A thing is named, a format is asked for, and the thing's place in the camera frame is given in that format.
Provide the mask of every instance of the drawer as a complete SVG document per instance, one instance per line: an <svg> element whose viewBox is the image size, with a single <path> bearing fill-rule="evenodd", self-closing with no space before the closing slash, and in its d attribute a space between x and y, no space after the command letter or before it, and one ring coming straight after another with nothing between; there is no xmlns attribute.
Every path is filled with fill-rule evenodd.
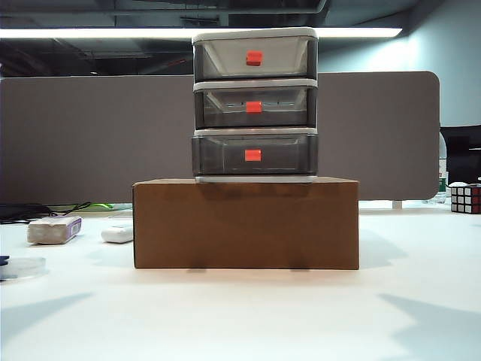
<svg viewBox="0 0 481 361"><path fill-rule="evenodd" d="M317 134L195 135L192 167L195 176L224 174L317 173Z"/></svg>
<svg viewBox="0 0 481 361"><path fill-rule="evenodd" d="M195 128L316 127L312 79L196 83Z"/></svg>
<svg viewBox="0 0 481 361"><path fill-rule="evenodd" d="M312 28L200 34L192 39L194 80L317 79L317 43Z"/></svg>

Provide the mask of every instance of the ceiling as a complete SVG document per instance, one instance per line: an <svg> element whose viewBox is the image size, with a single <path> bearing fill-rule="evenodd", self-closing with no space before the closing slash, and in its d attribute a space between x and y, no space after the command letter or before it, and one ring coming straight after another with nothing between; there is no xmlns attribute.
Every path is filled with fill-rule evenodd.
<svg viewBox="0 0 481 361"><path fill-rule="evenodd" d="M0 26L264 28L389 26L406 31L433 0L2 0ZM320 51L354 44L322 41ZM191 74L190 41L161 39L3 39L4 77Z"/></svg>

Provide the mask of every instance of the rubik's cube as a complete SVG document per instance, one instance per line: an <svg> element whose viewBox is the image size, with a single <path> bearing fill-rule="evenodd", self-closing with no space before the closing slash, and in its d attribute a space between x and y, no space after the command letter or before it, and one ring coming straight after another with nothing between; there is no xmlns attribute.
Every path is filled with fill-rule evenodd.
<svg viewBox="0 0 481 361"><path fill-rule="evenodd" d="M480 214L481 186L452 187L451 211Z"/></svg>

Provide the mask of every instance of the black cable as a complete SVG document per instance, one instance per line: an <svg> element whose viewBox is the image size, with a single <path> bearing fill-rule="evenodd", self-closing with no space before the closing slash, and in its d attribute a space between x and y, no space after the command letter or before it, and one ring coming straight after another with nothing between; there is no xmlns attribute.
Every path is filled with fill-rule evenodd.
<svg viewBox="0 0 481 361"><path fill-rule="evenodd" d="M49 207L53 207L53 205L1 205L7 211L10 207L11 213L9 214L7 211L3 211L2 216L0 217L0 224L29 224L33 220L37 220L39 218L56 217L59 216L59 214L66 216L71 212L87 208L91 204L91 202L84 202L81 204L76 204L72 208L64 209L62 211L52 211Z"/></svg>

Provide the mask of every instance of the red drawer handle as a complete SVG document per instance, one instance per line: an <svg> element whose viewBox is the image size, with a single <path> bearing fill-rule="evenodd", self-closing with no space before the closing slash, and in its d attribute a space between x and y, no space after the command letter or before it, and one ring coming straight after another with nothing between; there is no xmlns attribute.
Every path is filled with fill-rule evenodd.
<svg viewBox="0 0 481 361"><path fill-rule="evenodd" d="M248 50L246 55L246 65L260 66L264 54L260 50Z"/></svg>
<svg viewBox="0 0 481 361"><path fill-rule="evenodd" d="M262 102L246 102L247 113L262 113Z"/></svg>
<svg viewBox="0 0 481 361"><path fill-rule="evenodd" d="M262 151L260 149L246 149L244 151L244 159L246 162L260 162L262 160Z"/></svg>

